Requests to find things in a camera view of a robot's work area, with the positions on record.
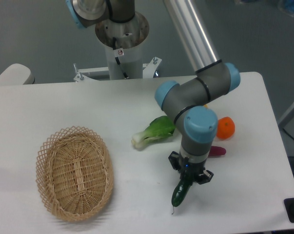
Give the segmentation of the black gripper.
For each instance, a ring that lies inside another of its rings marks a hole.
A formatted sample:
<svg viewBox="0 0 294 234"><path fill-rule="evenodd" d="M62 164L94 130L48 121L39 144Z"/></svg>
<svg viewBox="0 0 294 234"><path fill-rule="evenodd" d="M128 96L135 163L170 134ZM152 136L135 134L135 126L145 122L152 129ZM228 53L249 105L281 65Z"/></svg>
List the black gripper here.
<svg viewBox="0 0 294 234"><path fill-rule="evenodd" d="M168 160L175 171L180 174L188 171L193 174L193 182L199 185L209 183L214 173L209 170L205 170L205 160L200 163L191 163L188 158L180 158L179 153L172 151L168 156Z"/></svg>

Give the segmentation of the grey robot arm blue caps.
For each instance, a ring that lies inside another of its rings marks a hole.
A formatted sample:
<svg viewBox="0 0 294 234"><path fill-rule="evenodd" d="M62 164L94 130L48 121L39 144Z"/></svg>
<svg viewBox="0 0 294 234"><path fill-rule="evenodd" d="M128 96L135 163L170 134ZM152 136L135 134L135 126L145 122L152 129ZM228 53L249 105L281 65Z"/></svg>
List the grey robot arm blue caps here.
<svg viewBox="0 0 294 234"><path fill-rule="evenodd" d="M95 27L106 48L110 79L143 77L139 46L148 36L149 25L133 0L68 0L66 4L78 27ZM213 177L204 164L217 126L215 113L205 104L237 88L240 74L219 58L193 1L166 0L164 4L196 77L182 85L161 84L155 99L182 135L180 151L169 157L172 167L181 181L203 184Z"/></svg>

